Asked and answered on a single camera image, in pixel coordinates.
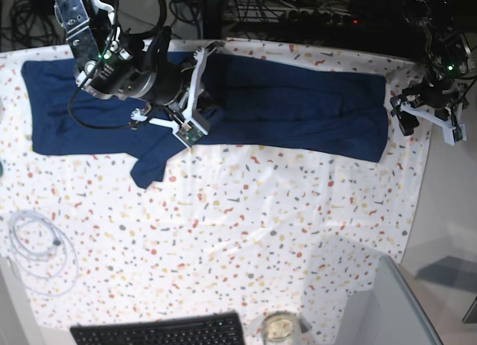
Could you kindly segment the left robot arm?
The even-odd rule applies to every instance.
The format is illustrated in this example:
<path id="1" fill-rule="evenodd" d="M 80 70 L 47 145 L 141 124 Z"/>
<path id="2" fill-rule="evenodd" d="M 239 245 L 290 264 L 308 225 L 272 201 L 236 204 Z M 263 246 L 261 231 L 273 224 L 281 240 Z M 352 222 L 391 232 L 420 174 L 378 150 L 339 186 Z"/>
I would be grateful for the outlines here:
<path id="1" fill-rule="evenodd" d="M 405 21 L 423 34 L 423 81 L 403 90 L 417 96 L 420 104 L 435 110 L 453 108 L 464 99 L 468 88 L 460 80 L 476 80 L 466 35 L 476 31 L 476 9 L 469 0 L 397 0 Z"/>

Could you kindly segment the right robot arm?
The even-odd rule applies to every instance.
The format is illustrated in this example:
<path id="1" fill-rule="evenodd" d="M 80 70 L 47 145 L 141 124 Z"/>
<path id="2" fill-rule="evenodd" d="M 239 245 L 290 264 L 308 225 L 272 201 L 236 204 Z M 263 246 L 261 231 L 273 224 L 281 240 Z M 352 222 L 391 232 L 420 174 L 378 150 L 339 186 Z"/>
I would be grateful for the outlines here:
<path id="1" fill-rule="evenodd" d="M 54 0 L 76 62 L 76 84 L 95 98 L 135 98 L 151 104 L 177 103 L 189 89 L 191 66 L 168 61 L 171 29 L 165 0 L 149 31 L 131 33 L 119 22 L 119 0 Z"/>

